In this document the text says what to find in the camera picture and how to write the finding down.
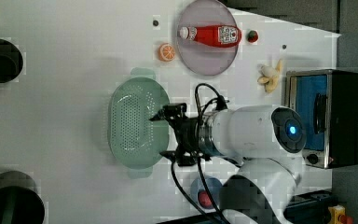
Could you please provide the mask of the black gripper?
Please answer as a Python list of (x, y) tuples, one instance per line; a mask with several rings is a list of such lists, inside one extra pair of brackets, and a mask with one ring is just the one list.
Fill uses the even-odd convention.
[(160, 155), (179, 166), (193, 166), (198, 158), (209, 161), (211, 156), (202, 152), (199, 147), (199, 119), (186, 115), (186, 104), (170, 104), (163, 106), (150, 121), (166, 120), (172, 127), (178, 144), (175, 151), (162, 151)]

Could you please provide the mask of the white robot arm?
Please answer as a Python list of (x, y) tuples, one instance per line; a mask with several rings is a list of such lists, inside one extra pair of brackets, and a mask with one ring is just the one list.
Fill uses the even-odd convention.
[(185, 104), (172, 104), (150, 119), (173, 128), (177, 148), (161, 155), (177, 165), (216, 157), (238, 167), (219, 190), (218, 211), (227, 224), (293, 224), (284, 211), (301, 182), (307, 140), (295, 110), (282, 105), (229, 109), (218, 103), (190, 118)]

